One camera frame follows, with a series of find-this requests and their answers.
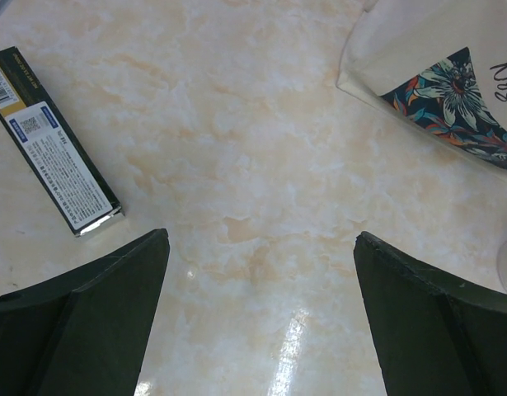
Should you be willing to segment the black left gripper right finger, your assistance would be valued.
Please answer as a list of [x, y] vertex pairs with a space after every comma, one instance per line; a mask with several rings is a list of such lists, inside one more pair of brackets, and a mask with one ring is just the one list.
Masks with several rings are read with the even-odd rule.
[[354, 264], [389, 395], [507, 395], [507, 294], [369, 232]]

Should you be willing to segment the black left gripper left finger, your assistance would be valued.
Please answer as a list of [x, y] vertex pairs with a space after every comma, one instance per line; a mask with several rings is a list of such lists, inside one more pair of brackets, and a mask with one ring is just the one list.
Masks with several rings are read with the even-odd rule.
[[155, 229], [0, 296], [0, 395], [132, 395], [170, 253]]

